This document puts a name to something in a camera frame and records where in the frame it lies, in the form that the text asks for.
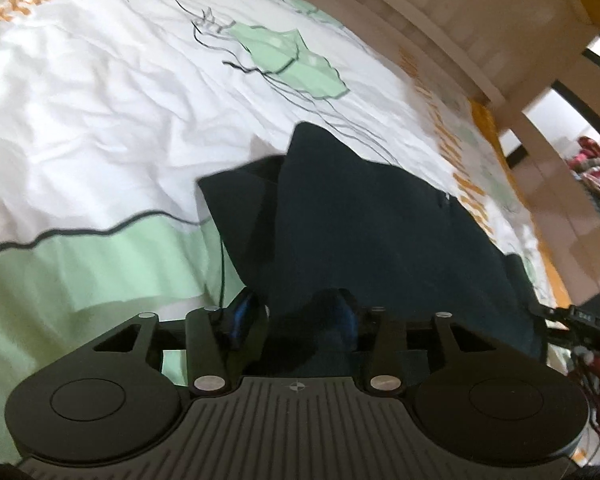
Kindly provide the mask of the white leaf-print bed sheet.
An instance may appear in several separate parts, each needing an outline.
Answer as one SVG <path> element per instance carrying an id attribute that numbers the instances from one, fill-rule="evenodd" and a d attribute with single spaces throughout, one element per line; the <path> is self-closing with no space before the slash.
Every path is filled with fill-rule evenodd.
<path id="1" fill-rule="evenodd" d="M 302 120 L 456 197 L 568 301 L 490 114 L 375 37 L 304 0 L 0 0 L 0 462 L 20 380 L 137 312 L 238 291 L 197 181 Z"/>

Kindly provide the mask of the cream wooden bed frame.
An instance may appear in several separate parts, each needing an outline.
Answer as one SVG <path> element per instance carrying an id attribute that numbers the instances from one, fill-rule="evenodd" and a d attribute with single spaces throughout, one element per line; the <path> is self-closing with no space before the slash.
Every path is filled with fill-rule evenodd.
<path id="1" fill-rule="evenodd" d="M 600 134 L 600 0 L 308 1 L 490 108 L 571 298 L 600 295 L 600 214 L 564 161 L 569 133 Z"/>

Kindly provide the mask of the pink red clothes pile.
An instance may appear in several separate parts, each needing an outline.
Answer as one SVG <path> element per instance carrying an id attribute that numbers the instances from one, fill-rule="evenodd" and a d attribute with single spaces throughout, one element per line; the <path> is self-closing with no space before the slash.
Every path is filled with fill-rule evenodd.
<path id="1" fill-rule="evenodd" d="M 567 158 L 566 163 L 600 213 L 600 144 L 589 136 L 580 136 L 577 144 L 579 151 Z"/>

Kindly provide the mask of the black zip hoodie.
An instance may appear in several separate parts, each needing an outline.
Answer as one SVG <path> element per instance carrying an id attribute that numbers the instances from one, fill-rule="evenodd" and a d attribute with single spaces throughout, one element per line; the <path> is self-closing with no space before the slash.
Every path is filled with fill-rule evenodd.
<path id="1" fill-rule="evenodd" d="M 270 310 L 258 375 L 350 372 L 355 347 L 332 348 L 326 332 L 327 292 L 340 288 L 358 302 L 358 327 L 373 307 L 410 322 L 446 311 L 546 357 L 521 258 L 501 252 L 454 196 L 362 159 L 317 125 L 297 125 L 286 154 L 199 185 L 239 278 Z"/>

